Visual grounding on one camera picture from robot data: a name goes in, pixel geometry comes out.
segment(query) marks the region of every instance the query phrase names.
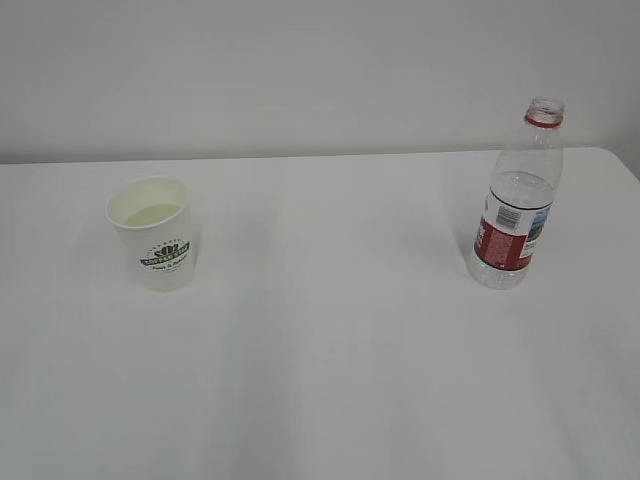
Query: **white table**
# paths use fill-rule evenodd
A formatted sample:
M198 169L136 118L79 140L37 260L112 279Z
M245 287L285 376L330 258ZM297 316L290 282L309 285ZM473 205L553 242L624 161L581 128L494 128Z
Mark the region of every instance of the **white table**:
M640 478L640 183L569 149L528 278L467 274L496 152L0 167L0 478ZM195 281L105 199L182 179Z

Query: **paper cup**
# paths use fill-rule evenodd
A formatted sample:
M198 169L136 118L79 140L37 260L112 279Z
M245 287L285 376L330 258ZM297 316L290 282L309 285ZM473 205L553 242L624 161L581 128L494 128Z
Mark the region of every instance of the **paper cup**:
M193 278L189 193L178 180L135 180L107 202L107 218L127 248L132 270L152 290L168 292Z

